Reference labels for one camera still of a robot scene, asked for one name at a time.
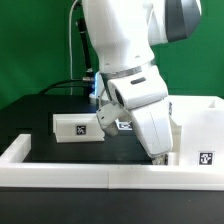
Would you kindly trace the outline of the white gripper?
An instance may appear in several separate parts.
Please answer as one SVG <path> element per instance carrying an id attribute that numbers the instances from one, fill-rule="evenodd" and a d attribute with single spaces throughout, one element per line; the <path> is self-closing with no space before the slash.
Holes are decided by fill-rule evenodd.
<path id="1" fill-rule="evenodd" d="M 130 112 L 133 130 L 153 165 L 167 165 L 173 147 L 169 107 L 161 100 Z"/>

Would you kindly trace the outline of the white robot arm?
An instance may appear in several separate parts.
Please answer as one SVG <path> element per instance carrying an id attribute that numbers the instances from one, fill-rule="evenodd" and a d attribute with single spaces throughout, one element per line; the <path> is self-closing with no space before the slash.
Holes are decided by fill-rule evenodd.
<path id="1" fill-rule="evenodd" d="M 97 118 L 110 136 L 127 119 L 155 165 L 172 150 L 167 85 L 154 64 L 153 45 L 188 38 L 201 19 L 200 0 L 82 0 L 99 59 L 103 92 Z"/>

